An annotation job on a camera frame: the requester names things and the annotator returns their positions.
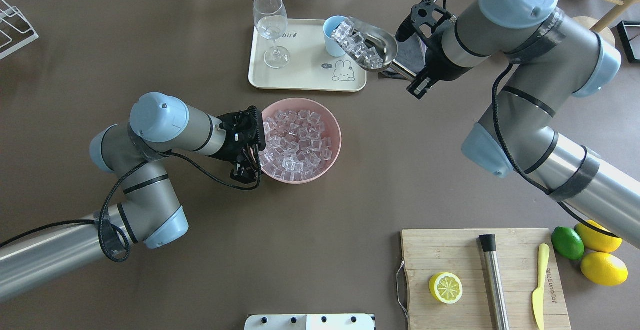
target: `stainless steel muddler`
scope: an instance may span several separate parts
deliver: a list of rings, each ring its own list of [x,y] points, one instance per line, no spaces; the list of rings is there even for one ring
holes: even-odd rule
[[[495,248],[495,237],[495,234],[479,236],[485,257],[484,262],[489,274],[489,282],[491,282],[491,299],[493,300],[496,327],[498,330],[509,330],[509,318],[507,317],[507,305],[504,301],[505,292],[503,292],[503,282],[500,278],[500,268],[498,267],[498,251]]]

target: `bunny illustration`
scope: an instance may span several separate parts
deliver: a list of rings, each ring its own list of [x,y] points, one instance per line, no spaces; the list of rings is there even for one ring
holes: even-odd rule
[[[335,62],[334,81],[356,81],[354,67],[351,61],[338,60]]]

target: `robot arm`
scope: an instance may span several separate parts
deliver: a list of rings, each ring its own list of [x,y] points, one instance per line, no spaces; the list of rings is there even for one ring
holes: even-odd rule
[[[172,148],[229,161],[233,179],[256,182],[259,165],[251,157],[265,149],[261,113],[251,106],[214,117],[176,97],[142,95],[131,110],[129,124],[110,126],[89,147],[94,163],[119,178],[138,167],[121,184],[126,201],[108,207],[102,243],[95,226],[66,226],[0,248],[0,302],[105,254],[121,254],[125,246],[112,225],[125,234],[126,241],[143,241],[148,248],[185,234],[189,228],[185,212],[159,161]],[[85,219],[98,222],[98,213]]]
[[[425,67],[411,74],[397,61],[384,64],[409,79],[407,90],[420,99],[436,82],[453,81],[492,54],[505,53],[518,68],[496,103],[514,162],[554,201],[571,205],[640,248],[640,182],[549,127],[571,95],[598,91],[621,63],[613,46],[565,16],[557,4],[558,0],[477,0],[455,17],[433,0],[422,0],[396,38],[404,41],[418,34],[428,46]],[[421,31],[422,25],[431,28],[430,37]],[[379,54],[393,52],[397,44],[386,41],[381,46],[372,40],[382,38],[379,31],[383,30],[362,32]],[[474,125],[462,152],[505,177],[514,168],[496,133],[493,110],[489,107]]]

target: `glass stem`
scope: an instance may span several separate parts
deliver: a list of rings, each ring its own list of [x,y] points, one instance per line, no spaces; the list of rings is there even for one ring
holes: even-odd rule
[[[274,54],[275,56],[278,56],[278,57],[279,57],[281,54],[280,54],[280,50],[278,49],[278,43],[276,42],[276,39],[275,39],[275,38],[273,39],[273,46],[274,46],[274,47],[273,47],[273,54]]]

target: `light blue cup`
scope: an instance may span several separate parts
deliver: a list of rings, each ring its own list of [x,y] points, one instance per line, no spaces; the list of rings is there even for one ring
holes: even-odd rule
[[[327,46],[326,51],[329,52],[331,56],[339,58],[343,54],[345,54],[345,50],[343,50],[338,42],[336,42],[333,38],[331,38],[331,32],[336,29],[340,25],[340,22],[344,21],[346,17],[344,16],[331,16],[324,21],[324,44]]]

